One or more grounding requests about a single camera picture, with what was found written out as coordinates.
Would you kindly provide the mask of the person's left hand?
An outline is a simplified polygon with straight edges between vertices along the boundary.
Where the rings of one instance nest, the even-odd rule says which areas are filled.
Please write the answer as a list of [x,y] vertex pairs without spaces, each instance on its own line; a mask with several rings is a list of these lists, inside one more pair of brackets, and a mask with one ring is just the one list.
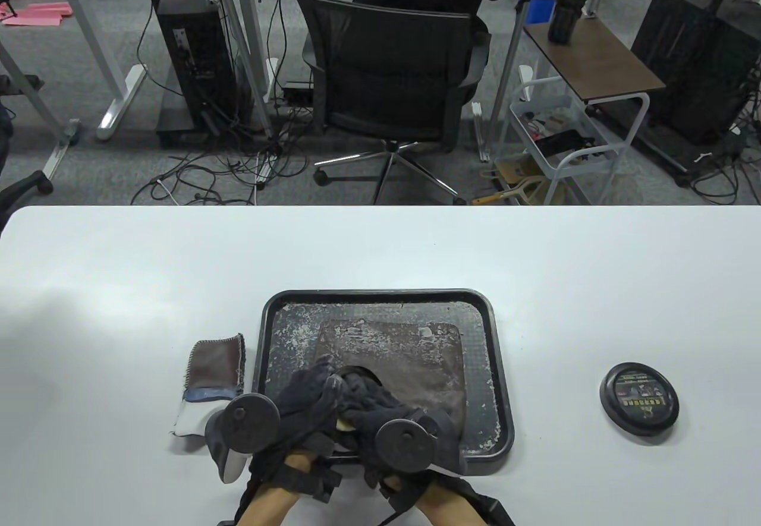
[[342,477],[329,458],[337,441],[343,381],[334,357],[322,355],[293,374],[275,398],[280,424],[275,441],[253,456],[247,493],[263,486],[328,502]]

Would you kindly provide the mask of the person's right hand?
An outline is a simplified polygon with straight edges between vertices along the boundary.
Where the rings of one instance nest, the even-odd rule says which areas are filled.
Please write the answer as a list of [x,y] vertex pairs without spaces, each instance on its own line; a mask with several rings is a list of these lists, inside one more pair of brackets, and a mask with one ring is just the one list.
[[462,432],[448,410],[408,406],[364,369],[345,372],[342,381],[337,443],[359,458],[370,488],[390,477],[466,474]]

